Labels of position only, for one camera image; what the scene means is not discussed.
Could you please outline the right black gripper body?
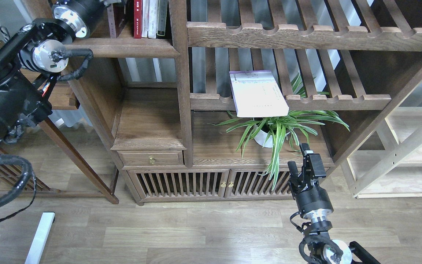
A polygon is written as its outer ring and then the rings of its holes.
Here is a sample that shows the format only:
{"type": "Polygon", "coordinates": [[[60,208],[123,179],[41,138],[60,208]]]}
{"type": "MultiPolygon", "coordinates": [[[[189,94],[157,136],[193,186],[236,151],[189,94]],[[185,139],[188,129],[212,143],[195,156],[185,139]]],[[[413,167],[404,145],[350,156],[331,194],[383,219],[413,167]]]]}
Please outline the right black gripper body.
{"type": "Polygon", "coordinates": [[[300,215],[308,220],[327,220],[334,209],[327,191],[319,185],[319,179],[310,179],[308,183],[298,181],[296,176],[290,176],[290,189],[296,200],[298,212],[291,217],[300,215]]]}

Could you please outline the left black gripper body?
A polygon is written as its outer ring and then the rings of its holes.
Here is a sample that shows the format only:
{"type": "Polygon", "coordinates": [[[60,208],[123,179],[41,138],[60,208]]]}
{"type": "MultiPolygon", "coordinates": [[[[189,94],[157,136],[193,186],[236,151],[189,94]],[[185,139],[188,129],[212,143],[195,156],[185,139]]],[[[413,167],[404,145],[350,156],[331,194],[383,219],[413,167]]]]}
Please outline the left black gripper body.
{"type": "Polygon", "coordinates": [[[52,5],[54,18],[66,22],[77,38],[86,39],[99,25],[113,0],[58,0],[52,5]]]}

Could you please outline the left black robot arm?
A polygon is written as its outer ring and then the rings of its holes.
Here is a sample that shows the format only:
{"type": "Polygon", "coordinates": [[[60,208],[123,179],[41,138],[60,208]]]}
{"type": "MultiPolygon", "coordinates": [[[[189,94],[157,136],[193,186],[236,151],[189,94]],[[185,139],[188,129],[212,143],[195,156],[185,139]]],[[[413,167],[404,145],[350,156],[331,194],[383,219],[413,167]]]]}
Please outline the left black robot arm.
{"type": "MultiPolygon", "coordinates": [[[[76,38],[86,39],[96,29],[113,0],[61,0],[52,4],[52,19],[37,18],[7,37],[0,49],[0,143],[18,142],[25,127],[35,127],[52,114],[49,97],[59,81],[78,80],[94,54],[89,48],[67,49],[76,38]]],[[[31,163],[0,154],[0,165],[19,165],[22,172],[11,190],[0,197],[0,207],[17,198],[36,181],[31,163]]]]}

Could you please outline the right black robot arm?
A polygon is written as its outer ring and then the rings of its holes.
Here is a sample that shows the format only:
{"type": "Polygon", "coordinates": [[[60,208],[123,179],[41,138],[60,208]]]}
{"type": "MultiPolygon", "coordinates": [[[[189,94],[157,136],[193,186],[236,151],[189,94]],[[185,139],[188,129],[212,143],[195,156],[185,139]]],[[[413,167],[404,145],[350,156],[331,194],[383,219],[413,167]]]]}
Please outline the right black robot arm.
{"type": "Polygon", "coordinates": [[[377,264],[378,261],[358,242],[346,244],[340,239],[331,239],[328,231],[332,224],[327,216],[333,212],[327,191],[320,187],[319,179],[326,171],[319,154],[315,154],[307,143],[300,144],[303,166],[298,171],[294,161],[288,162],[288,181],[298,211],[295,213],[307,222],[296,229],[304,235],[299,244],[302,258],[309,264],[355,264],[353,255],[360,264],[377,264]]]}

